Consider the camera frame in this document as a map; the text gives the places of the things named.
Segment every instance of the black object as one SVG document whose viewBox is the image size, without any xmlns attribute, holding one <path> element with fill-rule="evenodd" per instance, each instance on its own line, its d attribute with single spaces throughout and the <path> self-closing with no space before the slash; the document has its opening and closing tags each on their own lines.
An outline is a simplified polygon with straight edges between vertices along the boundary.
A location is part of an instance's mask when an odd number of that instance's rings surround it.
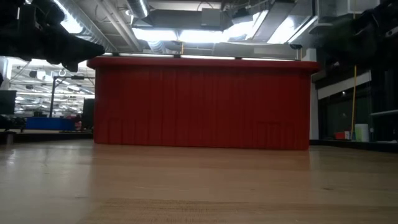
<svg viewBox="0 0 398 224">
<path fill-rule="evenodd" d="M 398 1 L 385 0 L 357 19 L 352 15 L 322 22 L 310 33 L 312 47 L 322 49 L 339 66 L 391 68 L 398 57 Z"/>
<path fill-rule="evenodd" d="M 37 71 L 30 71 L 30 72 L 29 72 L 29 77 L 31 77 L 31 78 L 37 78 Z"/>
<path fill-rule="evenodd" d="M 383 142 L 357 142 L 336 140 L 310 140 L 311 146 L 335 146 L 342 148 L 361 149 L 376 152 L 398 153 L 398 144 Z"/>
<path fill-rule="evenodd" d="M 0 145 L 6 143 L 9 133 L 0 132 Z M 92 133 L 24 133 L 15 134 L 14 143 L 20 142 L 42 142 L 58 140 L 93 139 Z"/>
<path fill-rule="evenodd" d="M 69 34 L 65 15 L 51 0 L 0 0 L 0 55 L 45 59 L 77 72 L 84 60 L 104 54 L 101 45 Z"/>
<path fill-rule="evenodd" d="M 94 99 L 85 99 L 81 126 L 84 129 L 93 129 L 94 127 Z"/>
<path fill-rule="evenodd" d="M 2 84 L 3 81 L 4 81 L 4 79 L 2 77 L 2 73 L 0 72 L 0 87 L 1 87 L 1 84 Z"/>
<path fill-rule="evenodd" d="M 0 90 L 0 114 L 14 114 L 17 91 Z"/>
</svg>

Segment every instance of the air duct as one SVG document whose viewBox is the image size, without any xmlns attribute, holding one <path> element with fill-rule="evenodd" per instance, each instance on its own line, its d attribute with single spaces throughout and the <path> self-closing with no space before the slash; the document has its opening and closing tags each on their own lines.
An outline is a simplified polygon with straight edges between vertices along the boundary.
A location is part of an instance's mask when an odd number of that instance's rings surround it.
<svg viewBox="0 0 398 224">
<path fill-rule="evenodd" d="M 135 18 L 143 19 L 149 15 L 147 0 L 127 0 L 127 5 Z"/>
<path fill-rule="evenodd" d="M 165 54 L 166 47 L 164 46 L 163 41 L 148 41 L 149 48 L 153 53 L 156 54 Z"/>
</svg>

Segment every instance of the ductwork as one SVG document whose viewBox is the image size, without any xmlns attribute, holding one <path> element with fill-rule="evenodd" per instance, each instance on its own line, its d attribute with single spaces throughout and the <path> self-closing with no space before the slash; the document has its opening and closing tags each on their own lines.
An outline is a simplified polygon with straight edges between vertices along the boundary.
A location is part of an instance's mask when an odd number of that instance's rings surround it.
<svg viewBox="0 0 398 224">
<path fill-rule="evenodd" d="M 100 44 L 107 52 L 117 52 L 117 48 L 105 37 L 94 22 L 80 9 L 80 7 L 71 0 L 58 0 L 58 2 L 72 15 L 74 19 L 82 26 L 83 31 L 78 34 L 79 37 L 85 37 L 92 43 Z"/>
<path fill-rule="evenodd" d="M 138 19 L 143 19 L 149 15 L 149 4 L 147 0 L 127 0 L 131 14 Z"/>
<path fill-rule="evenodd" d="M 164 46 L 163 41 L 148 41 L 149 48 L 153 53 L 156 54 L 165 54 L 166 47 Z"/>
</svg>

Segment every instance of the ceiling light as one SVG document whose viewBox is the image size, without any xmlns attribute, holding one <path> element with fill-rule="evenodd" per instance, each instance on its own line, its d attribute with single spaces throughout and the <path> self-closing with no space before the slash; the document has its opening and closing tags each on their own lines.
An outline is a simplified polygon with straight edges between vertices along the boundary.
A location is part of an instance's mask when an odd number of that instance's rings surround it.
<svg viewBox="0 0 398 224">
<path fill-rule="evenodd" d="M 220 43 L 224 41 L 221 31 L 208 30 L 184 30 L 179 40 L 187 43 Z"/>
<path fill-rule="evenodd" d="M 314 16 L 310 22 L 308 22 L 303 28 L 301 28 L 292 38 L 288 40 L 288 43 L 295 41 L 298 37 L 300 37 L 304 31 L 306 31 L 315 21 L 318 20 L 318 16 Z"/>
<path fill-rule="evenodd" d="M 66 85 L 69 85 L 70 83 L 68 83 L 67 81 L 63 81 L 63 80 L 59 80 L 59 79 L 57 79 L 57 82 L 59 82 L 60 84 L 62 83 L 62 84 L 66 84 Z"/>
<path fill-rule="evenodd" d="M 54 2 L 58 5 L 58 7 L 65 14 L 64 21 L 61 22 L 61 25 L 70 33 L 70 34 L 79 34 L 83 31 L 82 26 L 77 22 L 76 19 L 67 11 L 67 9 L 58 1 L 54 0 Z"/>
<path fill-rule="evenodd" d="M 79 90 L 80 90 L 79 87 L 77 87 L 77 86 L 72 86 L 72 85 L 68 86 L 68 88 L 71 89 L 71 90 L 75 90 L 75 91 L 79 91 Z"/>
<path fill-rule="evenodd" d="M 37 78 L 39 80 L 44 80 L 45 75 L 46 75 L 45 70 L 38 70 L 37 71 Z"/>
<path fill-rule="evenodd" d="M 177 40 L 177 35 L 175 35 L 174 30 L 132 28 L 132 31 L 139 40 L 146 40 L 146 41 Z"/>
<path fill-rule="evenodd" d="M 272 37 L 268 40 L 268 44 L 284 44 L 294 34 L 294 21 L 289 16 L 283 23 L 276 29 Z"/>
<path fill-rule="evenodd" d="M 196 58 L 196 59 L 222 59 L 234 60 L 234 57 L 217 57 L 217 56 L 201 56 L 201 55 L 181 55 L 181 58 Z"/>
<path fill-rule="evenodd" d="M 40 96 L 51 96 L 51 93 L 29 93 L 29 92 L 17 92 L 19 95 L 40 95 Z M 95 95 L 88 94 L 73 94 L 73 93 L 54 93 L 54 96 L 77 96 L 86 99 L 94 99 Z"/>
<path fill-rule="evenodd" d="M 162 57 L 162 58 L 172 58 L 174 55 L 164 55 L 164 54 L 119 54 L 122 57 Z"/>
<path fill-rule="evenodd" d="M 294 60 L 289 60 L 289 59 L 277 59 L 277 58 L 242 58 L 242 60 L 266 60 L 266 61 L 281 61 L 281 62 L 294 61 Z"/>
</svg>

